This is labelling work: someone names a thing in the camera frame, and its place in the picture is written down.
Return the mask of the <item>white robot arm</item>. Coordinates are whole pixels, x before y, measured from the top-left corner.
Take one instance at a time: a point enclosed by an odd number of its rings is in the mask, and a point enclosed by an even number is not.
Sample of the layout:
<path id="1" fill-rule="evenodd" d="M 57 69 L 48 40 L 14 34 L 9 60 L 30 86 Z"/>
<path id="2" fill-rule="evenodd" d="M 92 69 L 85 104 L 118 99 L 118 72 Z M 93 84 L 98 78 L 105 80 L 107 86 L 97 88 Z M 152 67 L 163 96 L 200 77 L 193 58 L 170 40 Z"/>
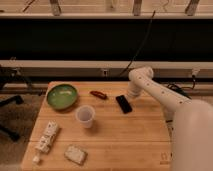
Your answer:
<path id="1" fill-rule="evenodd" d="M 152 80 L 151 67 L 129 72 L 127 95 L 142 90 L 173 113 L 171 171 L 213 171 L 213 105 L 190 99 Z"/>

